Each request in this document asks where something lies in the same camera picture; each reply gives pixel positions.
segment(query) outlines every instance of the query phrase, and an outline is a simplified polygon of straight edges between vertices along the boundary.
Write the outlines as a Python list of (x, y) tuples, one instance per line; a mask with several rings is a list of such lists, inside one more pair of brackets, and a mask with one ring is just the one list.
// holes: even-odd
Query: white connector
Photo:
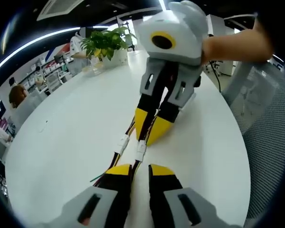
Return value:
[(116, 149), (114, 150), (114, 152), (122, 155), (125, 148), (127, 147), (128, 145), (128, 142), (130, 140), (130, 136), (128, 136), (127, 134), (125, 134), (119, 141), (119, 143), (117, 144), (117, 147)]
[(146, 153), (147, 145), (145, 140), (140, 140), (137, 145), (135, 160), (142, 162), (144, 154)]

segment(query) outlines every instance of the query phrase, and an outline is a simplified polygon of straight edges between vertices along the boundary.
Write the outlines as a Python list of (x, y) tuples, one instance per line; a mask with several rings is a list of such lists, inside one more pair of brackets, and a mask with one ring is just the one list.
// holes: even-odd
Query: round table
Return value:
[[(80, 73), (51, 94), (29, 116), (6, 158), (9, 199), (24, 224), (49, 222), (65, 203), (91, 186), (111, 162), (113, 150), (137, 107), (148, 55), (129, 53), (129, 64), (98, 76)], [(174, 127), (147, 148), (132, 187), (125, 227), (152, 227), (148, 165), (172, 169), (215, 205), (218, 216), (242, 226), (250, 198), (244, 141), (224, 98), (202, 73), (196, 97)], [(134, 163), (135, 132), (119, 164)]]

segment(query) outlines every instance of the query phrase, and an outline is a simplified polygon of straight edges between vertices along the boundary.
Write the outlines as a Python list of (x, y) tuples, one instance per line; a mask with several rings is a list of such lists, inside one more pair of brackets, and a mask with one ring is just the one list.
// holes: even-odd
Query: green plant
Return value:
[(127, 29), (126, 27), (119, 27), (112, 31), (93, 31), (90, 37), (82, 40), (81, 47), (82, 49), (86, 49), (86, 55), (88, 57), (94, 55), (102, 59), (107, 56), (108, 59), (111, 60), (114, 55), (114, 50), (127, 49), (127, 42), (131, 40), (131, 37), (135, 37), (131, 33), (126, 34), (125, 31)]

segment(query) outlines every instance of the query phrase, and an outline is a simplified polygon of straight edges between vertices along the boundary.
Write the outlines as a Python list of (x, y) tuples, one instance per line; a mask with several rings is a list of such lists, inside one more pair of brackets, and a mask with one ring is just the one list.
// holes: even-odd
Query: yellow robot part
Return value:
[(153, 176), (175, 175), (175, 173), (167, 167), (151, 164)]
[(106, 174), (127, 176), (129, 174), (130, 166), (131, 166), (130, 164), (114, 166), (114, 167), (110, 168), (109, 170), (107, 170), (105, 173)]
[(152, 143), (154, 143), (158, 138), (164, 135), (165, 132), (167, 132), (171, 127), (172, 127), (171, 122), (157, 116), (152, 126), (152, 129), (151, 129), (148, 141), (147, 141), (147, 146), (150, 146)]
[(147, 117), (147, 112), (143, 109), (136, 108), (135, 110), (135, 128), (136, 128), (136, 139), (139, 139), (139, 136), (142, 131), (144, 120)]

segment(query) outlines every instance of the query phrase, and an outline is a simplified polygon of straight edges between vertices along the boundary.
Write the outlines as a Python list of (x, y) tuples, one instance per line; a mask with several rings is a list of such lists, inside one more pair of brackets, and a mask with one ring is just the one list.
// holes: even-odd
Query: yellow eye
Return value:
[(151, 34), (152, 43), (161, 49), (172, 49), (176, 45), (175, 39), (166, 32), (154, 32)]

